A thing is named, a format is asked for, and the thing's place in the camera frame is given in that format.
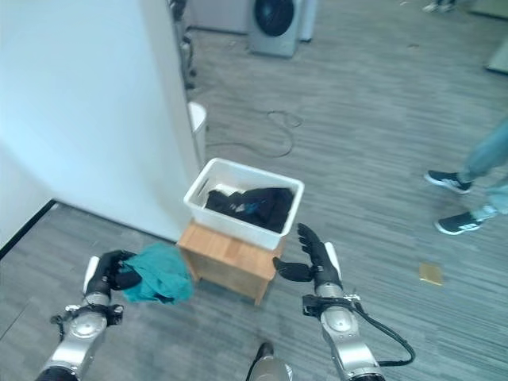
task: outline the white plastic basket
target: white plastic basket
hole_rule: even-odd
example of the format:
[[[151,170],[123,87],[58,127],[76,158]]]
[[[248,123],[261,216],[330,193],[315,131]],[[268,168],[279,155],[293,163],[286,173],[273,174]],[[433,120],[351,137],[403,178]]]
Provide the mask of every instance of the white plastic basket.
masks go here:
[[[230,195],[237,191],[244,192],[266,187],[286,187],[294,195],[293,204],[281,233],[272,232],[205,208],[208,192],[210,191],[216,190]],[[304,187],[300,180],[216,158],[209,161],[203,168],[183,201],[190,207],[191,213],[198,224],[262,248],[273,250],[291,230],[298,206],[302,200]]]

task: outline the black sneaker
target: black sneaker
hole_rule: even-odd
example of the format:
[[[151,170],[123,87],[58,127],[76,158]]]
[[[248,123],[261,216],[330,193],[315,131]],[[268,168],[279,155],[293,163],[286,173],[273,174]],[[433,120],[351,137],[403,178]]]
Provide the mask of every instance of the black sneaker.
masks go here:
[[[462,183],[459,181],[457,173],[428,171],[423,177],[425,177],[425,180],[427,180],[429,183],[438,185],[439,187],[448,188],[449,190],[454,191],[458,194],[469,193],[469,188],[471,188],[471,185],[473,185],[473,183]]]
[[[459,214],[458,216],[442,218],[434,222],[437,230],[450,236],[456,236],[463,232],[471,232],[478,230],[482,225],[481,221],[477,221],[469,212]]]

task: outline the washing machine door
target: washing machine door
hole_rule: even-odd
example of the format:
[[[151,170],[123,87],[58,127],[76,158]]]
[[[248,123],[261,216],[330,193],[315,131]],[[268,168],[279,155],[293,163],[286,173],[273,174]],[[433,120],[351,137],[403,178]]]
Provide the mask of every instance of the washing machine door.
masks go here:
[[[293,23],[294,1],[256,0],[254,19],[257,26],[268,36],[281,36]]]

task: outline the white trash can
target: white trash can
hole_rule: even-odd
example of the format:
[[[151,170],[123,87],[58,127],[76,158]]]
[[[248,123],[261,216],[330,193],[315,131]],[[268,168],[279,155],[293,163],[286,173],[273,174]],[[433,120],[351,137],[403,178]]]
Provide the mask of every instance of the white trash can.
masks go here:
[[[189,102],[190,121],[192,122],[192,133],[198,149],[199,165],[203,167],[206,160],[206,109],[196,102]]]
[[[285,187],[293,193],[293,203],[281,233],[249,224],[205,208],[210,191],[230,195],[256,188]],[[190,207],[195,221],[225,235],[274,250],[290,232],[296,212],[302,200],[304,185],[300,180],[277,175],[258,168],[224,159],[212,159],[194,181],[183,201]]]

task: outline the shoe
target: shoe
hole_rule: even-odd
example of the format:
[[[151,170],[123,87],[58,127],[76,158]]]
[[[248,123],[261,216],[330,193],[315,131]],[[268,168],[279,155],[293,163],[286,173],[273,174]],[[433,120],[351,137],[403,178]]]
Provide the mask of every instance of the shoe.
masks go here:
[[[434,222],[437,230],[450,236],[457,236],[464,232],[478,230],[483,223],[477,221],[469,212],[457,216],[442,218]]]
[[[423,176],[425,180],[439,187],[448,188],[458,194],[469,193],[471,185],[473,183],[462,183],[457,177],[457,173],[439,172],[439,171],[428,171]]]
[[[439,6],[438,10],[442,13],[449,12],[450,10],[453,10],[455,6],[453,4],[444,4],[443,6]]]
[[[428,4],[427,6],[424,6],[422,9],[423,9],[423,11],[424,11],[424,12],[428,12],[428,13],[430,13],[430,12],[434,12],[434,11],[436,11],[436,10],[437,10],[437,7],[438,7],[438,5],[437,5],[437,3],[436,3],[436,2],[431,2],[431,3],[430,3],[430,4]]]

